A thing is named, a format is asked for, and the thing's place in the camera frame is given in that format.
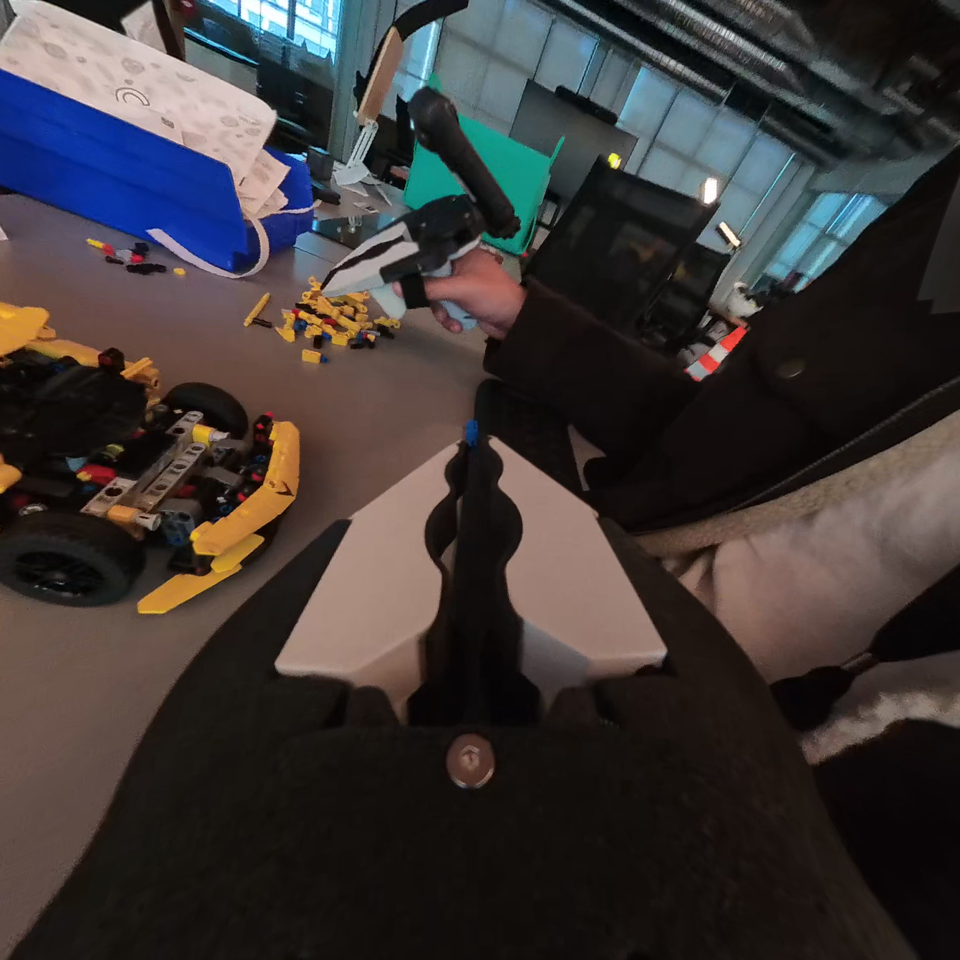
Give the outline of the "yellow toy brick car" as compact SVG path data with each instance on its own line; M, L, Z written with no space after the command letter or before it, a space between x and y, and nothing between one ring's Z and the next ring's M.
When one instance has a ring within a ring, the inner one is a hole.
M1 305L1 582L32 601L113 605L165 546L161 616L241 572L294 503L301 434L204 382L163 392L148 357L62 339Z

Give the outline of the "pile of small bricks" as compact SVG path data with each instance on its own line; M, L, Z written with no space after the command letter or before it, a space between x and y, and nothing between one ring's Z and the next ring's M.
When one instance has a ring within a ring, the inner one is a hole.
M331 350L371 352L402 329L399 318L374 308L369 293L327 295L321 287L317 277L309 276L307 289L291 308L281 311L273 326L282 342L298 349L304 365L326 365Z

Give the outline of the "scattered red black brick pieces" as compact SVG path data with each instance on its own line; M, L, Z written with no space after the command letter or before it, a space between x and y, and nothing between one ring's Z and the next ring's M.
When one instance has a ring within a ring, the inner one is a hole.
M144 242L137 242L132 247L121 248L94 238L86 238L85 243L95 250L105 263L123 267L127 273L132 275L150 277L169 273L179 278L186 276L186 269L184 268L171 268L161 262L155 262L152 259L150 246Z

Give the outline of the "orange white traffic cone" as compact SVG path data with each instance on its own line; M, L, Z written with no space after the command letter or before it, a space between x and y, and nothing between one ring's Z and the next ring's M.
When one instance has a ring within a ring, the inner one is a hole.
M689 378L698 382L714 374L748 332L748 327L737 326L696 359L684 372Z

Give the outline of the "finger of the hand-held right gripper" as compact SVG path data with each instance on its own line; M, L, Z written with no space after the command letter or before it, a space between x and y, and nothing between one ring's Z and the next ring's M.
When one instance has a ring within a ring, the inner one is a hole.
M415 274L415 242L397 220L356 246L332 268L333 279L401 279Z
M320 285L325 297L373 291L413 272L412 242L381 242L357 248L330 270Z

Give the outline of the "white shirt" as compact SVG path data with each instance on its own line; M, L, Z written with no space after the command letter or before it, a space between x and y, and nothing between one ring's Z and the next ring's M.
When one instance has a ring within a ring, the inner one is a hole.
M896 724L958 734L958 413L770 504L636 540L772 684L811 764Z

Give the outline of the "paned window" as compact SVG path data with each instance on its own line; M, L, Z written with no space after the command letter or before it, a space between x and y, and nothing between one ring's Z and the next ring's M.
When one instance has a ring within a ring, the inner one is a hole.
M197 1L189 26L211 42L255 58L305 51L336 60L343 1Z

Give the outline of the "black fleece-lined jacket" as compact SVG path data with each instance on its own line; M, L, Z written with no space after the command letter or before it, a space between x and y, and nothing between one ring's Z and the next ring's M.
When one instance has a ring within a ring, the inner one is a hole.
M849 251L758 316L750 407L760 461L735 486L697 452L682 473L591 488L637 536L772 503L958 413L958 150ZM791 733L813 704L767 681ZM818 764L846 848L918 958L958 958L958 733L903 722Z

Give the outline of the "wooden black desk lamp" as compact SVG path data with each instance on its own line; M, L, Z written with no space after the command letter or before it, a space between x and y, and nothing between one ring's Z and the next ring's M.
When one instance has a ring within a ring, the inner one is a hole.
M334 168L333 181L338 187L352 188L370 175L367 155L378 133L384 101L402 63L405 42L418 30L468 6L468 1L417 2L390 24L371 58L367 74L360 75L361 91L355 112L359 133L347 162Z

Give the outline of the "person's right hand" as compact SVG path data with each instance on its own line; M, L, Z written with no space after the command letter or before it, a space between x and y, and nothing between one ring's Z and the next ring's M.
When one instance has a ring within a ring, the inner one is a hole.
M423 289L434 319L446 331L461 334L462 321L449 306L474 318L488 339L503 341L519 317L527 291L503 268L498 254L474 247L451 264L444 276L427 276Z

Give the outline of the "printed paper sheets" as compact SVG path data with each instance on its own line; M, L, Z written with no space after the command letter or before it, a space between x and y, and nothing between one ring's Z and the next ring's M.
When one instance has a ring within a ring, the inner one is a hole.
M134 37L48 2L13 2L1 66L62 96L222 162L245 217L287 210L291 172L265 145L276 112L253 94L140 42L144 3L126 19Z

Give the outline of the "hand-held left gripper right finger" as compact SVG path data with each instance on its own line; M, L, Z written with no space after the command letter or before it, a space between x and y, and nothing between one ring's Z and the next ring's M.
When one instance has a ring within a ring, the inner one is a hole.
M542 711L658 669L666 643L594 510L503 441L456 446L456 669L466 711Z

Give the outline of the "person's right forearm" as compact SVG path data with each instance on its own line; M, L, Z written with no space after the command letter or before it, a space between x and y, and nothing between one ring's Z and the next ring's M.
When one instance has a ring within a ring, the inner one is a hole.
M681 474L697 452L712 454L725 487L757 471L751 344L695 382L541 283L515 291L520 304L509 308L505 332L487 337L484 371L552 408L602 453L589 463L592 489Z

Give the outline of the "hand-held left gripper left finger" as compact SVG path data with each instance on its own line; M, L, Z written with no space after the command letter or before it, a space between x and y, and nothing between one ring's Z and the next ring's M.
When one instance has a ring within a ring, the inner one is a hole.
M339 545L277 655L277 674L383 692L406 711L426 678L459 508L448 471L454 442L349 519Z

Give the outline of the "dark flat panel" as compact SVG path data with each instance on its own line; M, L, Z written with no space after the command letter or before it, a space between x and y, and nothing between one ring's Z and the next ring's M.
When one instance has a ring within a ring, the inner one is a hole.
M267 146L290 154L329 149L330 89L262 57L256 66L255 93L276 114Z

